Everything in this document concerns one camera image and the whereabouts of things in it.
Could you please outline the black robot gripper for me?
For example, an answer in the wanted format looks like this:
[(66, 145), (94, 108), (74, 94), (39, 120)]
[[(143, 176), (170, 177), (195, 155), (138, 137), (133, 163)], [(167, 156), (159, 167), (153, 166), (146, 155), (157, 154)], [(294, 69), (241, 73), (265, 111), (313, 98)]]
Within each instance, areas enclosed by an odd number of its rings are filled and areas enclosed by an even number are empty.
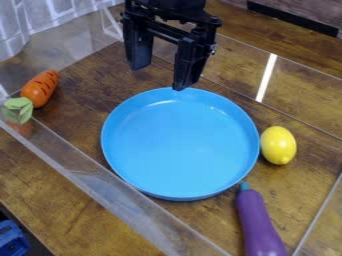
[(173, 89), (182, 91), (201, 78), (215, 52), (222, 22), (205, 11), (206, 0), (124, 0), (122, 13), (126, 57), (133, 70), (151, 64), (154, 37), (178, 43)]

